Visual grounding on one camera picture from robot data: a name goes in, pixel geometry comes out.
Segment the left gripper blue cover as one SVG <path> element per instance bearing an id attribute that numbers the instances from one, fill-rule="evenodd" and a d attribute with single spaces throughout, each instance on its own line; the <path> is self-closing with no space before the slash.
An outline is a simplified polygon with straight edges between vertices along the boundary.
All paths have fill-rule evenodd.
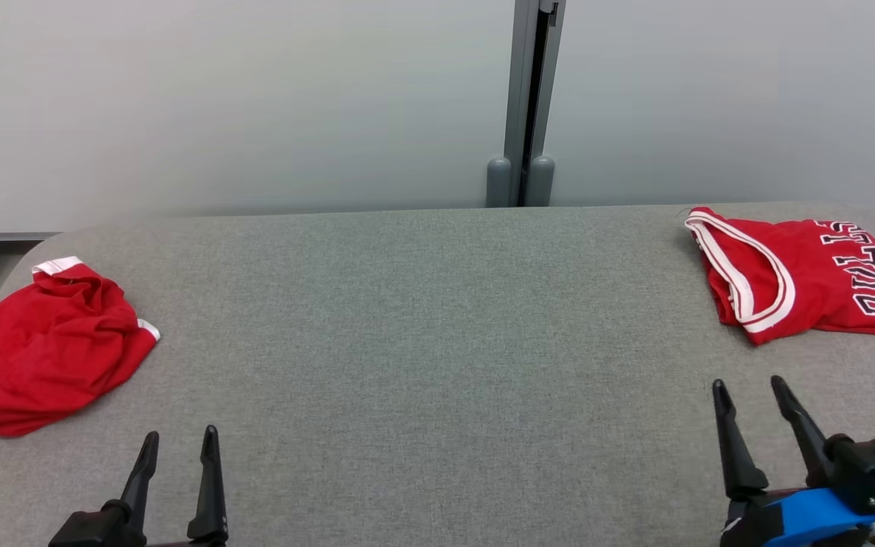
<path id="1" fill-rule="evenodd" d="M 126 526 L 144 525 L 149 482 L 156 474 L 159 445 L 160 434 L 149 432 L 121 496 L 114 501 L 107 501 L 102 507 L 103 511 L 114 509 L 121 513 Z M 188 523 L 188 541 L 146 543 L 136 540 L 132 541 L 131 547 L 228 547 L 228 512 L 223 491 L 221 447 L 219 433 L 214 425 L 206 426 L 199 461 L 202 472 L 197 512 Z"/>

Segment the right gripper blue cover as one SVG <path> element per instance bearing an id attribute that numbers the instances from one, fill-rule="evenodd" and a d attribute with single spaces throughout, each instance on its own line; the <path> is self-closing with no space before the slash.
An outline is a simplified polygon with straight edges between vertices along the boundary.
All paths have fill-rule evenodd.
<path id="1" fill-rule="evenodd" d="M 875 513 L 858 514 L 829 487 L 833 463 L 826 436 L 782 376 L 770 384 L 782 418 L 791 426 L 813 489 L 765 492 L 767 475 L 754 464 L 738 426 L 737 409 L 725 382 L 712 383 L 716 432 L 725 494 L 730 499 L 720 547 L 865 547 Z"/>

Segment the red Bulls jersey white sleeves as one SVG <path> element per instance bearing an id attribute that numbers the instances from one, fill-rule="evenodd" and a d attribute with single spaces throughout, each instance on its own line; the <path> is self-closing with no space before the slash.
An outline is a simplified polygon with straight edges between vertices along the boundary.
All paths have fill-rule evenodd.
<path id="1" fill-rule="evenodd" d="M 685 218 L 719 322 L 754 346 L 807 331 L 875 335 L 875 238 L 833 220 Z"/>

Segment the red shirt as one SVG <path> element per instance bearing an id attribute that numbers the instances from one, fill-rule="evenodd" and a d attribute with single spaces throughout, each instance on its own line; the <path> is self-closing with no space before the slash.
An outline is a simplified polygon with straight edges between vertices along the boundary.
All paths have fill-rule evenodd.
<path id="1" fill-rule="evenodd" d="M 0 301 L 0 437 L 69 418 L 141 366 L 160 330 L 75 256 L 36 264 Z"/>

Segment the grey cylindrical post foot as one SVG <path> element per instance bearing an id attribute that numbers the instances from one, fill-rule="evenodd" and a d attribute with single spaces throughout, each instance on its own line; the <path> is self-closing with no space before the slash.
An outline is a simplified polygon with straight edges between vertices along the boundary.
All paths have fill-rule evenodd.
<path id="1" fill-rule="evenodd" d="M 488 208 L 512 207 L 513 165 L 508 158 L 494 158 L 486 166 L 486 199 Z"/>
<path id="2" fill-rule="evenodd" d="M 549 207 L 555 173 L 555 161 L 541 155 L 531 160 L 526 170 L 524 207 Z"/>

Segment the grey metal partition post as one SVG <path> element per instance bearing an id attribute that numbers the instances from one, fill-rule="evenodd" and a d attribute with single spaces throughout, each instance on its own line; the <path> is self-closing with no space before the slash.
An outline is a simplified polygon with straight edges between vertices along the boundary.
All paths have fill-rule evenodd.
<path id="1" fill-rule="evenodd" d="M 524 207 L 526 170 L 545 152 L 567 0 L 515 0 L 501 158 L 513 165 L 512 207 Z"/>

